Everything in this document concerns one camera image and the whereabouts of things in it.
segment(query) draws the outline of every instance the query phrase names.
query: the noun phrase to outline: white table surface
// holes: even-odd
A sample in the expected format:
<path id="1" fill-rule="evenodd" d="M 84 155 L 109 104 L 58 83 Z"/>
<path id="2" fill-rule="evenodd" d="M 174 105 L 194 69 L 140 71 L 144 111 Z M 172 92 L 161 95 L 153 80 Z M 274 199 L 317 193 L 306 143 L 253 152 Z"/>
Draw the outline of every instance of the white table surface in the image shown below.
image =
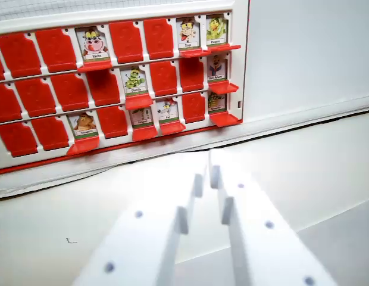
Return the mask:
<path id="1" fill-rule="evenodd" d="M 296 231 L 369 199 L 369 113 L 226 148 L 241 155 L 246 171 Z M 145 160 L 0 200 L 0 286 L 70 285 L 130 203 L 154 191 L 152 185 L 175 191 L 179 182 L 162 170 L 191 172 L 206 156 L 205 151 Z M 177 262 L 229 247 L 217 210 L 216 193 L 207 188 L 196 201 Z"/>

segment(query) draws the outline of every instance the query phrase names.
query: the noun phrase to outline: cartoon bird card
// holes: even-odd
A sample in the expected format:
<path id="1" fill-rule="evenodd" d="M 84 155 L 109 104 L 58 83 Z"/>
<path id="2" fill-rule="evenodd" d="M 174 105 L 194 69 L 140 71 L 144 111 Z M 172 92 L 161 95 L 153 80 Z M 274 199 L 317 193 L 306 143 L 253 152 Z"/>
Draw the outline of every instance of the cartoon bird card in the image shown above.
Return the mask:
<path id="1" fill-rule="evenodd" d="M 206 16 L 206 28 L 207 46 L 217 46 L 227 43 L 228 21 L 223 15 Z"/>
<path id="2" fill-rule="evenodd" d="M 157 100 L 157 112 L 160 117 L 160 123 L 167 123 L 179 120 L 178 104 L 172 98 Z"/>
<path id="3" fill-rule="evenodd" d="M 76 29 L 84 62 L 109 60 L 109 51 L 105 34 L 96 27 Z"/>
<path id="4" fill-rule="evenodd" d="M 87 112 L 68 115 L 67 118 L 75 139 L 98 135 L 93 116 L 88 115 Z"/>
<path id="5" fill-rule="evenodd" d="M 201 46 L 199 23 L 194 17 L 178 18 L 178 49 L 194 49 Z"/>
<path id="6" fill-rule="evenodd" d="M 148 91 L 145 72 L 138 67 L 120 70 L 123 81 L 125 96 L 145 94 Z"/>
<path id="7" fill-rule="evenodd" d="M 227 95 L 218 95 L 215 92 L 208 92 L 208 113 L 218 113 L 227 110 Z"/>
<path id="8" fill-rule="evenodd" d="M 150 107 L 129 110 L 133 128 L 141 128 L 154 125 Z"/>
<path id="9" fill-rule="evenodd" d="M 207 81 L 219 82 L 227 79 L 227 60 L 221 55 L 207 58 Z"/>

